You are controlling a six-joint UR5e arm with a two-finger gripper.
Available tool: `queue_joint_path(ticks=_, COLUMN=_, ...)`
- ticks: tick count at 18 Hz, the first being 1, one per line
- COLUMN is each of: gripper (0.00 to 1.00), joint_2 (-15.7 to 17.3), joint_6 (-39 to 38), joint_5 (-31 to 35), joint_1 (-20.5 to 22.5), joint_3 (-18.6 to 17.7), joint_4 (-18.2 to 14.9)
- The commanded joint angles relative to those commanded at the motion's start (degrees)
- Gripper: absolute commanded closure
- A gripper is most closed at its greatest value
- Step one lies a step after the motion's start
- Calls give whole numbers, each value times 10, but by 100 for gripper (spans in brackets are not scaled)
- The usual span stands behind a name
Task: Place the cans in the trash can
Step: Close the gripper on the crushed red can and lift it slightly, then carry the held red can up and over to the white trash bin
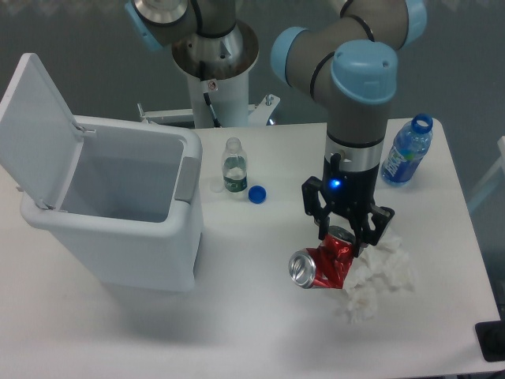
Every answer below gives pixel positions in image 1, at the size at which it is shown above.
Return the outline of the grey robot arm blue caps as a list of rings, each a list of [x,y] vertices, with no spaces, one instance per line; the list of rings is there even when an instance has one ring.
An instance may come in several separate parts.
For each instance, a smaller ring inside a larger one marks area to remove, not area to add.
[[[125,8],[150,48],[170,47],[188,80],[196,127],[247,124],[248,93],[230,82],[248,75],[259,45],[235,2],[129,1]],[[323,176],[302,186],[305,213],[320,236],[330,214],[346,219],[355,253],[377,244],[394,216],[376,205],[374,190],[397,87],[396,53],[426,24],[422,1],[346,1],[334,24],[318,32],[288,28],[271,49],[276,77],[328,112]]]

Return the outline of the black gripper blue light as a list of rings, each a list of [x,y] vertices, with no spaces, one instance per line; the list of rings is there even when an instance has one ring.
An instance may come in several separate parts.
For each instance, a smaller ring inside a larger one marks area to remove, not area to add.
[[[367,171],[340,171],[324,159],[323,184],[314,176],[302,185],[304,210],[318,226],[318,239],[323,241],[328,233],[330,212],[349,221],[354,232],[353,255],[359,257],[365,247],[376,246],[390,225],[395,211],[392,208],[371,205],[379,165]],[[321,206],[319,194],[327,205]]]

